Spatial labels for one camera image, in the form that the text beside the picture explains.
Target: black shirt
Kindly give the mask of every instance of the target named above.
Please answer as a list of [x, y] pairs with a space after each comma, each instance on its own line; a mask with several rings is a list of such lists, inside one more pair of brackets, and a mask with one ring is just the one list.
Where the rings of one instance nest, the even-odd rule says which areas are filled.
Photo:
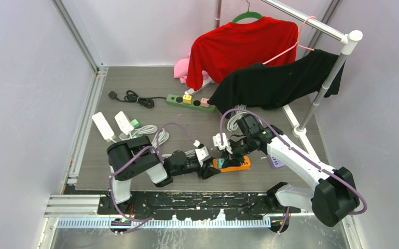
[[[236, 70], [224, 78], [208, 103], [215, 105], [222, 114], [238, 104], [247, 107], [260, 106], [263, 109], [282, 107], [302, 96], [319, 91], [337, 58], [336, 54], [315, 50], [287, 65], [255, 64]], [[343, 67], [325, 98], [338, 94]]]

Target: white wall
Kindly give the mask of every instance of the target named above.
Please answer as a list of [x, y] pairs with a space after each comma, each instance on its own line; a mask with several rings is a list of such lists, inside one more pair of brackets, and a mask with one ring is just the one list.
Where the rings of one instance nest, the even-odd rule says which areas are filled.
[[[173, 65], [187, 57], [198, 36], [214, 28], [216, 12], [216, 0], [64, 2], [85, 42], [93, 48], [92, 53], [105, 66]], [[250, 2], [250, 11], [296, 21], [260, 0]], [[321, 19], [330, 0], [283, 2]], [[247, 7], [245, 0], [223, 0], [221, 25], [246, 12]], [[307, 26], [301, 35], [301, 43], [307, 44], [313, 32]]]
[[51, 1], [0, 1], [0, 248], [34, 248], [94, 74]]
[[[364, 37], [339, 95], [317, 111], [329, 161], [352, 171], [368, 201], [356, 217], [366, 248], [399, 248], [399, 1], [343, 1], [331, 25]], [[338, 53], [340, 44], [323, 36], [319, 47]]]

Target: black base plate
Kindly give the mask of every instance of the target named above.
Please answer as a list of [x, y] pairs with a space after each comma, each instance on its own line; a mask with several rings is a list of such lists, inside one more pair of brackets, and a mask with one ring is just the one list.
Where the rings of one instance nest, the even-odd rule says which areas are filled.
[[[158, 220], [171, 220], [176, 215], [178, 220], [216, 219], [224, 210], [226, 220], [262, 219], [266, 213], [284, 213], [280, 205], [271, 206], [265, 193], [258, 192], [163, 192], [132, 191], [128, 202], [119, 204], [120, 210], [134, 218], [153, 217]], [[111, 198], [106, 195], [100, 199], [98, 214], [117, 214]], [[291, 213], [300, 209], [291, 208]]]

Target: black power cord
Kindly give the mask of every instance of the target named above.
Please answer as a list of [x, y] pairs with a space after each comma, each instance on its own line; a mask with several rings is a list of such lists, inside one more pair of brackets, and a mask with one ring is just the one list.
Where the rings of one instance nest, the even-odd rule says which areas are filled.
[[125, 103], [138, 103], [146, 108], [153, 108], [155, 107], [155, 102], [154, 99], [166, 99], [165, 97], [151, 97], [151, 98], [143, 98], [138, 96], [138, 94], [132, 90], [127, 90], [126, 91], [126, 96], [124, 97], [123, 100], [119, 99], [117, 97], [117, 93], [114, 91], [111, 91], [108, 94], [109, 98], [113, 99], [113, 100], [117, 100], [120, 102], [125, 102]]

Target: white pole connector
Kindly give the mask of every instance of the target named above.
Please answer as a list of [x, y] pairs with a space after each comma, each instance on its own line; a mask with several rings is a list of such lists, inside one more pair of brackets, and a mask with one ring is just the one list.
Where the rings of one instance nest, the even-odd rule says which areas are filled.
[[350, 55], [355, 48], [356, 44], [361, 41], [363, 38], [363, 33], [359, 30], [354, 30], [349, 34], [346, 34], [345, 37], [341, 40], [345, 46], [341, 50], [342, 54]]

